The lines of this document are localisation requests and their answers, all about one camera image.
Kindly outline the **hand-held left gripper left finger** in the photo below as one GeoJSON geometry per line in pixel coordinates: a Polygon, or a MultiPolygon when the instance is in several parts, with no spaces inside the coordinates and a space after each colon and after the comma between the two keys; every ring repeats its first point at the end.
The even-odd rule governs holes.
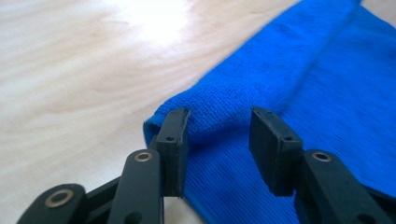
{"type": "Polygon", "coordinates": [[[183,197],[189,154],[188,118],[190,112],[184,108],[170,111],[163,124],[155,129],[150,149],[161,157],[163,171],[163,196],[183,197]]]}

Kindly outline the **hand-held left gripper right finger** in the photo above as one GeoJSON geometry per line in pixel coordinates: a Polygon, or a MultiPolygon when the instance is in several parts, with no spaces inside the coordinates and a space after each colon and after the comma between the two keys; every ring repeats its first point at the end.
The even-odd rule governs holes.
{"type": "Polygon", "coordinates": [[[301,138],[275,112],[252,107],[248,146],[270,192],[291,196],[294,166],[303,153],[301,138]]]}

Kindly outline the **blue cloth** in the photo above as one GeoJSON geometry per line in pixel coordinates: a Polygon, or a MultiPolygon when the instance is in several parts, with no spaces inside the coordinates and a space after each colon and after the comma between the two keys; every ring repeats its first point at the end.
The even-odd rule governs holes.
{"type": "Polygon", "coordinates": [[[396,27],[360,0],[301,0],[145,122],[151,139],[169,111],[190,110],[185,196],[206,224],[298,224],[249,152],[254,106],[396,196],[396,27]]]}

